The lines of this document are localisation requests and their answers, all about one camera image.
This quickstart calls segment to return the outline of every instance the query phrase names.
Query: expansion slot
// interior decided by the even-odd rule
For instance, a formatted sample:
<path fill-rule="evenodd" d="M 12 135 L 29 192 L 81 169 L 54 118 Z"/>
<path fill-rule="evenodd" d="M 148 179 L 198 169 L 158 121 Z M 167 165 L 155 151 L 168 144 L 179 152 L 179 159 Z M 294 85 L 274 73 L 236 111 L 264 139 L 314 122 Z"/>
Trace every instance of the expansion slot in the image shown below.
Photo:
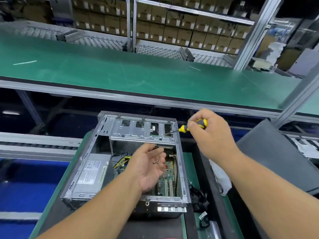
<path fill-rule="evenodd" d="M 167 179 L 165 180 L 165 196 L 168 196 L 168 184 L 167 184 Z"/>
<path fill-rule="evenodd" d="M 171 180 L 169 180 L 169 196 L 173 197 L 173 184 Z"/>

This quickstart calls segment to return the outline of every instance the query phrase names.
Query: right hand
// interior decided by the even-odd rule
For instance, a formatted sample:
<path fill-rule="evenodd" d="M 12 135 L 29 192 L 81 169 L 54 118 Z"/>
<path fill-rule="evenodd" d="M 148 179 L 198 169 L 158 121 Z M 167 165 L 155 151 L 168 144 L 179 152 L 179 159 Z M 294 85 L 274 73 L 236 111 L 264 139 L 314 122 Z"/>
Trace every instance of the right hand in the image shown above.
<path fill-rule="evenodd" d="M 195 123 L 202 118 L 207 119 L 205 130 Z M 240 152 L 228 123 L 208 109 L 195 113 L 188 121 L 188 129 L 196 140 L 199 150 L 217 164 Z"/>

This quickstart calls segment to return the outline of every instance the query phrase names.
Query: screwdriver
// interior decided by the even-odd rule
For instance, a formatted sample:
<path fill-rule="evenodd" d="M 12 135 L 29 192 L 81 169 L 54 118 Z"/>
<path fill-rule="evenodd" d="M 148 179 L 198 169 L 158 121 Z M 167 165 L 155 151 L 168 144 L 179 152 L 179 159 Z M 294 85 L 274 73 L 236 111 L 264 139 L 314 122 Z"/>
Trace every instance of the screwdriver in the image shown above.
<path fill-rule="evenodd" d="M 204 130 L 206 129 L 207 127 L 207 119 L 199 119 L 196 121 L 196 123 L 201 127 L 203 128 Z M 168 132 L 168 133 L 165 133 L 165 136 L 171 134 L 171 133 L 174 133 L 174 132 L 183 132 L 183 133 L 186 133 L 186 132 L 189 132 L 189 129 L 187 128 L 187 125 L 183 125 L 181 126 L 180 129 L 176 130 L 176 131 L 172 131 L 172 132 Z"/>

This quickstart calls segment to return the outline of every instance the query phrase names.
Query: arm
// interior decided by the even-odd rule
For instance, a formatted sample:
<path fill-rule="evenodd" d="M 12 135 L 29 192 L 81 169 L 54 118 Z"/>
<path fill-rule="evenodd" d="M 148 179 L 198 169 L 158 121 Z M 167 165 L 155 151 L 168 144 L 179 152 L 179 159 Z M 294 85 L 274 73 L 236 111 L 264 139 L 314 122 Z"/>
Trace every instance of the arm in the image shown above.
<path fill-rule="evenodd" d="M 142 145 L 123 173 L 38 239 L 117 238 L 142 192 L 153 188 L 163 174 L 166 154 L 163 148 L 153 150 L 154 147 L 149 143 Z"/>
<path fill-rule="evenodd" d="M 208 121 L 205 130 L 193 122 L 201 118 Z M 188 127 L 201 152 L 224 169 L 271 239 L 318 238 L 319 200 L 245 156 L 222 117 L 203 109 Z"/>

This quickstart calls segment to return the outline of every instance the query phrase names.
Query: forearm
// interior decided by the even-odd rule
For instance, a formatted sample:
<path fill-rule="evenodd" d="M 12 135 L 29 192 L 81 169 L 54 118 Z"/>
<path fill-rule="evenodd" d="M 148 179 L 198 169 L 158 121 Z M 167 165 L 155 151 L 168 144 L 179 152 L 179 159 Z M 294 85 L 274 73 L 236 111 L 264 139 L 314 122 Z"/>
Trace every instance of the forearm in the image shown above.
<path fill-rule="evenodd" d="M 217 163 L 270 238 L 317 238 L 319 201 L 316 198 L 240 151 Z"/>
<path fill-rule="evenodd" d="M 89 202 L 38 238 L 115 239 L 140 196 L 137 178 L 125 170 Z"/>

